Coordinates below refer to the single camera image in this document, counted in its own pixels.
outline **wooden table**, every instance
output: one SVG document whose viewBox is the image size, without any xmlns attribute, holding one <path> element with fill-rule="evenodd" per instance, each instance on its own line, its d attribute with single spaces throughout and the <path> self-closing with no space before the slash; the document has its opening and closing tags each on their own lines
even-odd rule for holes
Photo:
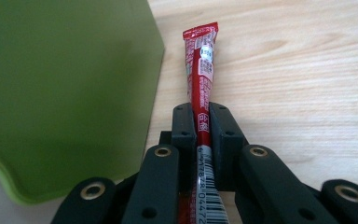
<svg viewBox="0 0 358 224">
<path fill-rule="evenodd" d="M 316 189 L 358 183 L 358 1 L 149 0 L 166 51 L 147 147 L 187 102 L 182 32 L 218 21 L 211 101 Z M 241 223 L 232 193 L 222 193 Z"/>
</svg>

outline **red tube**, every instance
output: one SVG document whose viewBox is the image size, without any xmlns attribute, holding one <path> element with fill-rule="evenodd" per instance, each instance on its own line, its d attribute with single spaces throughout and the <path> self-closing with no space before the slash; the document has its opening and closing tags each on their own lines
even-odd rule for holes
<svg viewBox="0 0 358 224">
<path fill-rule="evenodd" d="M 209 122 L 209 98 L 213 82 L 213 47 L 217 22 L 183 32 L 186 71 L 197 131 L 197 177 L 190 199 L 189 223 L 228 223 L 225 207 L 214 187 L 213 155 Z"/>
</svg>

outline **metal bolt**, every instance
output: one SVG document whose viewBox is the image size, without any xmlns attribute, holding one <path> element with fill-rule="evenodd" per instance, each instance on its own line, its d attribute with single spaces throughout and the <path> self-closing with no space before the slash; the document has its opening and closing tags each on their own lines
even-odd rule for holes
<svg viewBox="0 0 358 224">
<path fill-rule="evenodd" d="M 167 157 L 171 155 L 171 150 L 167 147 L 159 147 L 155 150 L 155 155 L 158 157 Z"/>
<path fill-rule="evenodd" d="M 94 200 L 103 195 L 104 191 L 105 185 L 103 182 L 93 182 L 81 190 L 80 196 L 84 200 Z"/>
<path fill-rule="evenodd" d="M 348 187 L 348 186 L 344 186 L 344 185 L 337 185 L 334 190 L 336 191 L 336 193 L 341 196 L 342 198 L 353 202 L 353 203 L 358 203 L 358 190 Z"/>
<path fill-rule="evenodd" d="M 251 153 L 257 157 L 265 157 L 269 154 L 264 148 L 261 147 L 252 147 Z"/>
</svg>

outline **barcode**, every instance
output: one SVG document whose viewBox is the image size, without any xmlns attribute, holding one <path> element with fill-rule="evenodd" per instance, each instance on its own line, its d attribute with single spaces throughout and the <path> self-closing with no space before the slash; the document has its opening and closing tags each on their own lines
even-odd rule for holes
<svg viewBox="0 0 358 224">
<path fill-rule="evenodd" d="M 212 151 L 198 148 L 197 223 L 228 223 L 225 206 L 214 186 Z"/>
</svg>

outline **green plastic container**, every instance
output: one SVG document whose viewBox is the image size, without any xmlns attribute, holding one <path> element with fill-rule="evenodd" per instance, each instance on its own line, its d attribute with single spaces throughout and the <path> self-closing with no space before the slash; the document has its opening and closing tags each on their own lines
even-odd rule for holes
<svg viewBox="0 0 358 224">
<path fill-rule="evenodd" d="M 145 0 L 0 1 L 0 180 L 41 203 L 138 171 L 163 43 Z"/>
</svg>

